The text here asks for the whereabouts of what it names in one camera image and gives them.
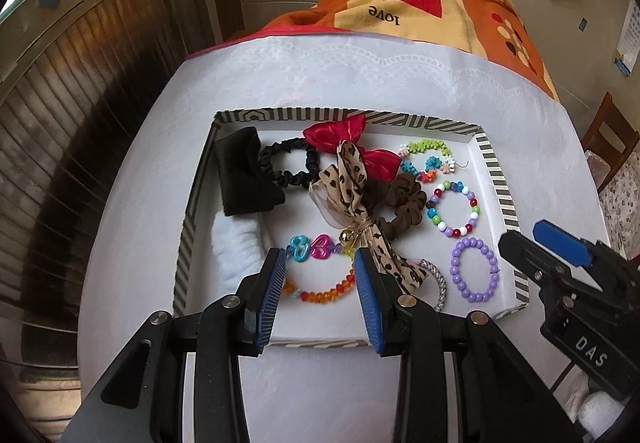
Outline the orange patterned love blanket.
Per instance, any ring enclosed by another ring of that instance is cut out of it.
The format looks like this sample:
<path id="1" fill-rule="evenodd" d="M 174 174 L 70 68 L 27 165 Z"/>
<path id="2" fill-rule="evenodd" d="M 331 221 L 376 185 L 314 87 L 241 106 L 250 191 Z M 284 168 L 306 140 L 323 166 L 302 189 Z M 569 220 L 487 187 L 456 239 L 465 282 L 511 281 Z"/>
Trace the orange patterned love blanket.
<path id="1" fill-rule="evenodd" d="M 544 61 L 511 0 L 320 0 L 258 36 L 364 33 L 441 44 L 505 67 L 555 99 Z"/>

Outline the brown scrunchie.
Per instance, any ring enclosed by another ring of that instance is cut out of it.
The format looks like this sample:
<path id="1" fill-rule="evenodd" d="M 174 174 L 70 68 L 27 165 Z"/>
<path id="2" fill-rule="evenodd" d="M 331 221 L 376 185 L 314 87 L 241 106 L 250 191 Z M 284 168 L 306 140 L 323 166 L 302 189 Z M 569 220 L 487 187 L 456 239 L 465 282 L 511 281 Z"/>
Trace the brown scrunchie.
<path id="1" fill-rule="evenodd" d="M 427 196 L 412 174 L 397 174 L 392 182 L 368 181 L 363 190 L 362 204 L 387 241 L 405 234 L 422 222 L 422 210 Z M 393 209 L 395 218 L 386 220 L 378 209 Z"/>

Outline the wall calendar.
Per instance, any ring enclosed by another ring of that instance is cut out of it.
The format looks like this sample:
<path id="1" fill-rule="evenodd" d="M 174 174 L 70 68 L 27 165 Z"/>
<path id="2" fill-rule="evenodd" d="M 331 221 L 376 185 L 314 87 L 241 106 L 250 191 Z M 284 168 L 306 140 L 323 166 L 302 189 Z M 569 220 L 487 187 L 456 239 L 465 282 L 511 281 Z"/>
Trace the wall calendar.
<path id="1" fill-rule="evenodd" d="M 630 0 L 618 40 L 614 64 L 624 77 L 634 70 L 640 50 L 640 10 L 636 0 Z"/>

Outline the black scrunchie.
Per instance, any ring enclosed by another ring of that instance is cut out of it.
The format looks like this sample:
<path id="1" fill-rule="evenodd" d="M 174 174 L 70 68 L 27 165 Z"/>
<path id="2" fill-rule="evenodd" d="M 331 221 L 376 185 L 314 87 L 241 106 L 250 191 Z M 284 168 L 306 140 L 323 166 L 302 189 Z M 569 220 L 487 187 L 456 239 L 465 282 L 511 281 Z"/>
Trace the black scrunchie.
<path id="1" fill-rule="evenodd" d="M 281 189 L 308 190 L 320 176 L 320 154 L 304 138 L 291 138 L 265 146 L 258 155 L 258 167 Z"/>

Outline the white fluffy scrunchie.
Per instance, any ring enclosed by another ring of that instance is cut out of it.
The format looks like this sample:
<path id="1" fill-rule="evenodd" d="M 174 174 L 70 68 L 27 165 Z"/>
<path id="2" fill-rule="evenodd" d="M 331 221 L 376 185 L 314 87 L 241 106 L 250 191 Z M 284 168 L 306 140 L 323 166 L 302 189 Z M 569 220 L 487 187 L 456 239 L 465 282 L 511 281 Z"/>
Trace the white fluffy scrunchie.
<path id="1" fill-rule="evenodd" d="M 247 275 L 258 273 L 272 241 L 262 214 L 226 216 L 216 213 L 212 248 L 221 293 L 229 295 Z"/>

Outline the wooden louvered door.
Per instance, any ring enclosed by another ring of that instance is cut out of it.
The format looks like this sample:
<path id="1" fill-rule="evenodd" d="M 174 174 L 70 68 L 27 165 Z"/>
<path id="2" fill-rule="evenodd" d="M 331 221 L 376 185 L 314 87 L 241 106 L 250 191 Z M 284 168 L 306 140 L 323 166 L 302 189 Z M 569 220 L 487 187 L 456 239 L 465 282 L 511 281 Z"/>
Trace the wooden louvered door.
<path id="1" fill-rule="evenodd" d="M 184 55 L 169 0 L 103 0 L 1 105 L 1 357 L 76 366 L 82 285 L 122 159 Z"/>

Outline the leopard print ribbon bow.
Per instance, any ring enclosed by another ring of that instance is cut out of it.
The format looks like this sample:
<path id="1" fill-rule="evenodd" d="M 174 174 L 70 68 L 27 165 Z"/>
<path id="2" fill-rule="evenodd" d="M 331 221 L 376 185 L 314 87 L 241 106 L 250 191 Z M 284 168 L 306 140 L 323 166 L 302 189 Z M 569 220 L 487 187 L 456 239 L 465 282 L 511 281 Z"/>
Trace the leopard print ribbon bow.
<path id="1" fill-rule="evenodd" d="M 427 272 L 398 255 L 364 208 L 368 173 L 358 146 L 341 141 L 335 153 L 336 162 L 322 169 L 319 180 L 311 185 L 311 199 L 329 225 L 354 233 L 352 247 L 369 248 L 378 270 L 392 275 L 404 293 L 414 293 L 427 279 Z"/>

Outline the silver rhinestone bangle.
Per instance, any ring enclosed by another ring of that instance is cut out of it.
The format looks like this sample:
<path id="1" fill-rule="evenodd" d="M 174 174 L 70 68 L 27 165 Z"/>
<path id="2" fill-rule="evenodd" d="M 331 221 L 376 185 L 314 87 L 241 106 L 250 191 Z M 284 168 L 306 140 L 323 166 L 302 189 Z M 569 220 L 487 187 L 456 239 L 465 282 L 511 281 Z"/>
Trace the silver rhinestone bangle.
<path id="1" fill-rule="evenodd" d="M 430 274 L 431 277 L 436 281 L 438 287 L 438 297 L 433 309 L 438 313 L 444 311 L 448 295 L 447 282 L 444 278 L 444 275 L 442 275 L 442 272 L 440 272 L 433 263 L 427 261 L 426 259 L 421 259 L 419 261 L 419 267 Z"/>

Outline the striped white tray box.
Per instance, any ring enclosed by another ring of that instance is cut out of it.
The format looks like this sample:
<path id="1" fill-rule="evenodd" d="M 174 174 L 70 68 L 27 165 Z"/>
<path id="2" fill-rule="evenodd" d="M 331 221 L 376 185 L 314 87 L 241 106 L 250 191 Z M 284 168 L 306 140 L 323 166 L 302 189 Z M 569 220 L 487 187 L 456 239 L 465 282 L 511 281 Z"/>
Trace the striped white tray box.
<path id="1" fill-rule="evenodd" d="M 270 144 L 293 137 L 318 122 L 356 114 L 339 108 L 273 107 L 220 111 L 215 115 L 186 204 L 172 303 L 176 316 L 200 312 L 239 286 L 236 281 L 224 280 L 214 256 L 214 226 L 222 211 L 216 143 L 244 127 L 253 127 L 258 138 Z M 367 119 L 360 142 L 364 148 L 389 150 L 410 141 L 442 140 L 465 163 L 457 175 L 480 200 L 480 225 L 474 229 L 474 236 L 496 246 L 503 233 L 520 228 L 508 183 L 481 126 L 408 113 L 366 111 L 363 115 Z M 352 217 L 337 212 L 314 189 L 286 192 L 284 204 L 262 214 L 262 220 L 274 247 L 282 246 L 296 232 L 337 234 L 358 229 Z M 286 299 L 278 307 L 270 342 L 288 348 L 332 349 L 367 345 L 369 339 L 355 299 L 335 307 Z"/>

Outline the wooden chair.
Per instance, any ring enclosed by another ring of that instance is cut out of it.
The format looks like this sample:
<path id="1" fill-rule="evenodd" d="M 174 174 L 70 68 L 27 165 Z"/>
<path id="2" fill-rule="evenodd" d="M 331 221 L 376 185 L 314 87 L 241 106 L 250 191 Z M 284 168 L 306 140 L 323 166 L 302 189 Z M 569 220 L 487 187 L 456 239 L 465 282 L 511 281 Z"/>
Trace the wooden chair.
<path id="1" fill-rule="evenodd" d="M 584 151 L 597 155 L 608 165 L 608 172 L 597 183 L 598 193 L 614 179 L 638 144 L 639 131 L 634 129 L 615 105 L 612 94 L 606 92 L 582 137 Z"/>

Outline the black velvet hair clip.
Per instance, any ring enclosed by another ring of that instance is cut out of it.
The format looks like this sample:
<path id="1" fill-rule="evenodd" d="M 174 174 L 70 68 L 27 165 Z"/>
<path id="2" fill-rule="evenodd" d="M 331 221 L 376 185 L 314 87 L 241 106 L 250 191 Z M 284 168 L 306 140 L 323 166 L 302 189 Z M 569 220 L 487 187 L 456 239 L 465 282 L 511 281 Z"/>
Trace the black velvet hair clip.
<path id="1" fill-rule="evenodd" d="M 268 212 L 285 203 L 284 192 L 259 166 L 260 142 L 255 127 L 245 127 L 218 140 L 222 209 L 227 217 Z"/>

